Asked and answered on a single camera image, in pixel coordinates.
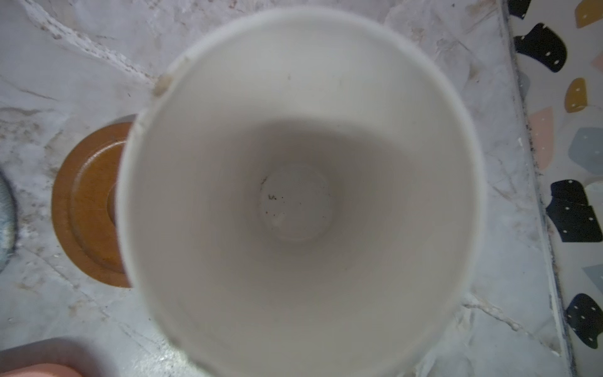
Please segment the dark brown round coaster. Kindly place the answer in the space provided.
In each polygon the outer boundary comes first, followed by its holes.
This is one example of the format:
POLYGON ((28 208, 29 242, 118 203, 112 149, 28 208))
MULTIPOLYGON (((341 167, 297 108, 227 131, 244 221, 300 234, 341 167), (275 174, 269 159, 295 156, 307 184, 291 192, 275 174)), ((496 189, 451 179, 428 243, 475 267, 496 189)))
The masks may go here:
POLYGON ((116 181, 131 122, 88 135, 68 154, 52 192, 52 220, 65 254, 86 275, 130 287, 116 232, 116 181))

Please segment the grey blue round coaster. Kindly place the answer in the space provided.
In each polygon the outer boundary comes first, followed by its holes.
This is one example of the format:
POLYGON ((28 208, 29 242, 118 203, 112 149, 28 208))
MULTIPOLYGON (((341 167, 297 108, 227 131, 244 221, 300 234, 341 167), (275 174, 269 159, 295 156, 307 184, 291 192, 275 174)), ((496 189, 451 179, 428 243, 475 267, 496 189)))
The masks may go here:
POLYGON ((1 237, 1 259, 0 271, 3 272, 8 266, 15 253, 17 242, 17 201, 9 180, 1 172, 1 210, 0 210, 0 237, 1 237))

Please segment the light blue mug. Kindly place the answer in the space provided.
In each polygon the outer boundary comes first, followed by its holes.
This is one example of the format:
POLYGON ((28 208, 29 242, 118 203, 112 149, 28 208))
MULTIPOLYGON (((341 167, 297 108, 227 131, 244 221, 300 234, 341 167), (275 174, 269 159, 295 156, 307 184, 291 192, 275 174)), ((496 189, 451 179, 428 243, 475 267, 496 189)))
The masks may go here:
POLYGON ((213 376, 394 376, 469 289, 483 153, 405 37, 322 7, 203 37, 160 76, 116 184, 119 249, 166 338, 213 376))

